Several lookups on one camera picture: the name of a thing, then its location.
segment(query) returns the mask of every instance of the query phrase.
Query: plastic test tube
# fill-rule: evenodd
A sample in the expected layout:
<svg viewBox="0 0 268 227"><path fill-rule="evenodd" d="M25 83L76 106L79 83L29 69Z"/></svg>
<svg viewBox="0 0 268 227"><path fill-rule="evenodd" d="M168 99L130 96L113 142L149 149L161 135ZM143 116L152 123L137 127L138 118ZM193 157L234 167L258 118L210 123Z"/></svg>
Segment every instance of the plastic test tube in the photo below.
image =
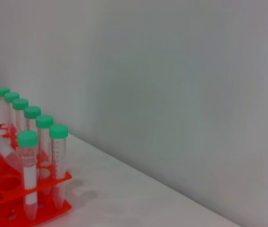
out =
<svg viewBox="0 0 268 227"><path fill-rule="evenodd" d="M5 94L5 101L7 103L8 109L8 127L10 133L10 143L14 145L16 143L16 119L15 119L15 110L13 109L13 100L19 98L19 93L17 92L9 92Z"/></svg>
<svg viewBox="0 0 268 227"><path fill-rule="evenodd" d="M25 121L25 113L24 109L29 106L29 102L25 98L14 99L13 101L13 109L16 114L16 132L20 133L26 130L26 121Z"/></svg>
<svg viewBox="0 0 268 227"><path fill-rule="evenodd" d="M29 106L24 110L26 130L33 130L37 133L36 117L41 115L41 109L38 106ZM39 178L39 168L37 168L37 179Z"/></svg>
<svg viewBox="0 0 268 227"><path fill-rule="evenodd" d="M17 135L17 142L23 164L23 186L29 190L37 186L36 153L38 136L35 131L22 131ZM35 220L38 208L37 192L25 196L24 210L29 220Z"/></svg>
<svg viewBox="0 0 268 227"><path fill-rule="evenodd" d="M66 138L68 127L63 124L50 127L52 141L52 177L62 179L66 176ZM61 209L65 197L65 182L53 186L53 201L57 209Z"/></svg>
<svg viewBox="0 0 268 227"><path fill-rule="evenodd" d="M50 167L52 164L52 144L50 138L50 126L54 124L54 118L50 115L40 115L36 117L36 127L38 128L38 154L40 179L51 176ZM44 194L49 194L50 187L43 190Z"/></svg>
<svg viewBox="0 0 268 227"><path fill-rule="evenodd" d="M0 87L0 123L8 126L8 110L5 102L5 94L10 92L8 87Z"/></svg>

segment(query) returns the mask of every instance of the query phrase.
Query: white wall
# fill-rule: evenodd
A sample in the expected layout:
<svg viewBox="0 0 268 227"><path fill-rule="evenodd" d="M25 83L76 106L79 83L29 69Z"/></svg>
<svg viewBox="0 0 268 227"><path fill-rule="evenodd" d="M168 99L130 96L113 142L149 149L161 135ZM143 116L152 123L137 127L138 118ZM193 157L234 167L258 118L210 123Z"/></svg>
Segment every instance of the white wall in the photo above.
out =
<svg viewBox="0 0 268 227"><path fill-rule="evenodd" d="M0 86L244 227L268 227L268 0L0 0Z"/></svg>

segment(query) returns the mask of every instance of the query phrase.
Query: test tube rack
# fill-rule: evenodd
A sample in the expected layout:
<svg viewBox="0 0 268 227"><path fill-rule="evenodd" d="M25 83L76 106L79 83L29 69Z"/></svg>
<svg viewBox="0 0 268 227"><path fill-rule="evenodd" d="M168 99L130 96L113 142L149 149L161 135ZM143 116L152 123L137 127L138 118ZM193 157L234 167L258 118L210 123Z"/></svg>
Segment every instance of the test tube rack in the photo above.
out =
<svg viewBox="0 0 268 227"><path fill-rule="evenodd" d="M3 137L8 138L9 134L6 133ZM8 166L0 156L0 227L30 227L48 221L70 210L72 207L67 201L64 201L62 209L56 209L52 199L52 192L44 195L43 189L71 178L72 176L67 172L66 177L63 179L54 180L49 177L38 180L35 189L24 190L21 173ZM38 211L36 220L29 221L24 212L23 197L32 192L38 193Z"/></svg>

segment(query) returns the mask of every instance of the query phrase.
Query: green cap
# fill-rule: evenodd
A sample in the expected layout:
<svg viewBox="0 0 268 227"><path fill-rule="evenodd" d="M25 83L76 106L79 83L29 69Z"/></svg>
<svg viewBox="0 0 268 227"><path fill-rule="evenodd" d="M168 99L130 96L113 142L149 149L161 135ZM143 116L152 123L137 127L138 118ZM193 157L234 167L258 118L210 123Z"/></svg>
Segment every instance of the green cap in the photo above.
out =
<svg viewBox="0 0 268 227"><path fill-rule="evenodd" d="M14 99L19 98L19 93L17 92L9 92L5 94L6 103L12 103Z"/></svg>
<svg viewBox="0 0 268 227"><path fill-rule="evenodd" d="M41 115L41 109L38 106L29 106L25 109L25 118L35 119Z"/></svg>
<svg viewBox="0 0 268 227"><path fill-rule="evenodd" d="M31 148L38 144L37 132L28 130L17 135L17 143L21 148Z"/></svg>
<svg viewBox="0 0 268 227"><path fill-rule="evenodd" d="M52 139L64 139L68 136L68 127L64 124L55 124L50 127L50 137Z"/></svg>
<svg viewBox="0 0 268 227"><path fill-rule="evenodd" d="M39 129L48 129L54 124L54 118L50 115L40 115L36 117L36 127Z"/></svg>
<svg viewBox="0 0 268 227"><path fill-rule="evenodd" d="M0 97L4 97L6 93L10 92L8 87L0 87Z"/></svg>
<svg viewBox="0 0 268 227"><path fill-rule="evenodd" d="M13 100L14 110L24 110L29 106L29 101L25 98L17 98Z"/></svg>

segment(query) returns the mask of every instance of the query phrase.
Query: white tabletop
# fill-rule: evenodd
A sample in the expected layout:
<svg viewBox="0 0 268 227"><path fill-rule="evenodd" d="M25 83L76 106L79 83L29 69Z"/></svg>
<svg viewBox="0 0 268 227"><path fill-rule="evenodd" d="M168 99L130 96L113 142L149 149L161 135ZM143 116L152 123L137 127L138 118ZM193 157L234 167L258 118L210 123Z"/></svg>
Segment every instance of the white tabletop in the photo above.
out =
<svg viewBox="0 0 268 227"><path fill-rule="evenodd" d="M66 199L45 227L238 227L138 170L69 135Z"/></svg>

